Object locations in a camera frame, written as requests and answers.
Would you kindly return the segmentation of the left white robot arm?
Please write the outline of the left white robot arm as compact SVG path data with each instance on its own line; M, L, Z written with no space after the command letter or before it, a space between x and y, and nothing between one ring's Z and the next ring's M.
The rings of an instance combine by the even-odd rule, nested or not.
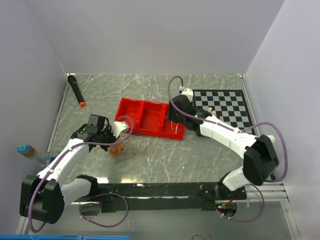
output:
M107 151L128 126L125 122L109 122L105 116L91 114L88 122L72 133L61 153L36 175L27 175L21 183L19 214L30 221L56 223L65 207L85 198L95 200L99 195L95 177L80 175L66 184L77 163L96 146Z

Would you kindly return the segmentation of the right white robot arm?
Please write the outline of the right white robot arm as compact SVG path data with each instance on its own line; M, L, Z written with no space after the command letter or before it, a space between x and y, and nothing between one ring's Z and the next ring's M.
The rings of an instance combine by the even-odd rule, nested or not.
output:
M167 118L184 125L200 137L219 142L242 159L242 166L227 172L217 183L217 191L223 199L230 199L246 185L262 185L279 165L272 140L268 136L248 134L232 127L219 120L213 110L197 110L191 97L185 94L169 100Z

